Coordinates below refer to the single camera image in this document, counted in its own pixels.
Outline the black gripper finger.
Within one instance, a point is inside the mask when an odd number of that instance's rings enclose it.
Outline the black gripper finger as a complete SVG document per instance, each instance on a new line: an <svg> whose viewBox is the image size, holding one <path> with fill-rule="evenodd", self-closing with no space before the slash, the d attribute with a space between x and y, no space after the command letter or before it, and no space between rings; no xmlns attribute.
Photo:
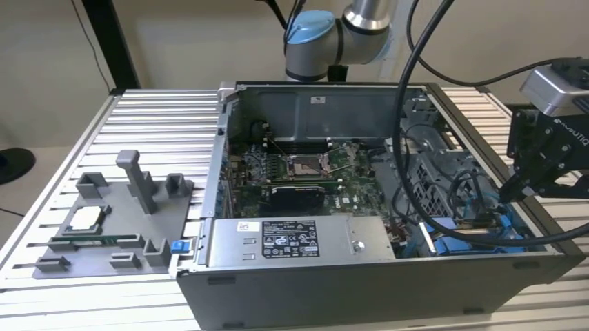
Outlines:
<svg viewBox="0 0 589 331"><path fill-rule="evenodd" d="M534 160L537 110L518 110L513 113L508 139L508 157L512 159L512 175L498 190L501 202L521 201L524 188L530 183Z"/></svg>
<svg viewBox="0 0 589 331"><path fill-rule="evenodd" d="M566 175L576 178L572 184L558 183ZM588 199L588 168L569 167L565 163L544 166L525 172L521 197L540 196L554 199Z"/></svg>

